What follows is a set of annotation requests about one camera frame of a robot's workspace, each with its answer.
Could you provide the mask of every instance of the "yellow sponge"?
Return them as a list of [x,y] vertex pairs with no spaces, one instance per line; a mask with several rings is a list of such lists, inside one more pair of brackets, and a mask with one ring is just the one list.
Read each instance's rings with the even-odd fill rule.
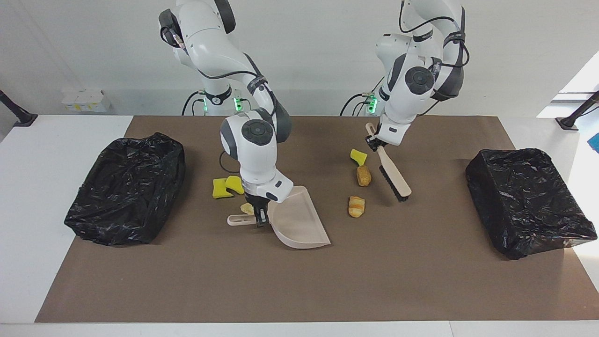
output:
[[244,194],[243,186],[241,186],[241,178],[238,176],[229,176],[226,179],[225,187],[228,189],[232,189],[237,192],[237,194]]
[[352,149],[352,153],[350,153],[349,156],[351,157],[351,159],[355,160],[356,163],[358,163],[358,166],[364,165],[364,163],[366,162],[366,157],[368,157],[367,154],[360,152],[356,149]]
[[220,199],[220,198],[228,198],[228,197],[232,197],[233,195],[229,192],[227,192],[226,190],[226,178],[220,178],[220,179],[213,179],[212,180],[212,197],[215,199]]

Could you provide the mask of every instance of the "plastic bag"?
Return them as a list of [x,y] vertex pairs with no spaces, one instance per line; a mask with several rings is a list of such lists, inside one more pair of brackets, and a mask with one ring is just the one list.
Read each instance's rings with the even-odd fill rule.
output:
[[90,170],[65,225],[102,245],[150,243],[185,176],[183,145],[161,133],[110,143]]
[[493,245],[512,260],[597,239],[593,223],[541,150],[482,150],[466,177]]

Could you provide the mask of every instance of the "dustpan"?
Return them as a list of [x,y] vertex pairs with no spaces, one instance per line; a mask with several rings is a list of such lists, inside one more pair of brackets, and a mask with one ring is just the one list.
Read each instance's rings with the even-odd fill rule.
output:
[[[310,249],[331,244],[306,187],[294,186],[282,203],[270,203],[268,217],[279,240],[291,248]],[[227,223],[255,225],[256,218],[247,214],[230,215]]]

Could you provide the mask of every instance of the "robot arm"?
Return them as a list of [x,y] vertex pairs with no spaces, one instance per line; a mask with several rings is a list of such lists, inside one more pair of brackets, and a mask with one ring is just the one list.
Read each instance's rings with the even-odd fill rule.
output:
[[[442,46],[433,39],[431,25],[443,34]],[[458,96],[467,52],[464,26],[465,11],[457,0],[402,0],[400,29],[412,36],[385,34],[377,43],[386,78],[376,92],[382,110],[379,127],[367,137],[374,151],[399,145],[429,97],[444,101]]]
[[178,0],[172,11],[160,15],[161,34],[182,63],[200,72],[212,104],[231,94],[226,79],[246,85],[258,102],[257,109],[227,117],[220,138],[225,152],[240,163],[246,199],[261,226],[269,221],[268,202],[281,203],[293,188],[276,169],[277,143],[289,137],[291,120],[252,59],[229,41],[219,3],[215,9],[204,1]]

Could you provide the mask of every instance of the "brown table surface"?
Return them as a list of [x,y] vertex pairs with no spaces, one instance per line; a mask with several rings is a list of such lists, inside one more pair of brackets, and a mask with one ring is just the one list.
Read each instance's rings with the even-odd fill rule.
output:
[[[159,131],[185,147],[175,208],[150,245],[75,238],[37,322],[599,319],[599,294],[572,249],[509,261],[491,246],[464,170],[481,149],[513,149],[497,118],[417,119],[387,147],[414,191],[400,204],[363,139],[376,119],[294,117],[277,167],[308,188],[332,242],[308,251],[269,227],[226,224],[245,201],[211,197],[212,179],[228,175],[222,119],[133,118],[127,137]],[[369,153],[367,188],[352,148]],[[366,199],[359,219],[347,214],[350,195]]]

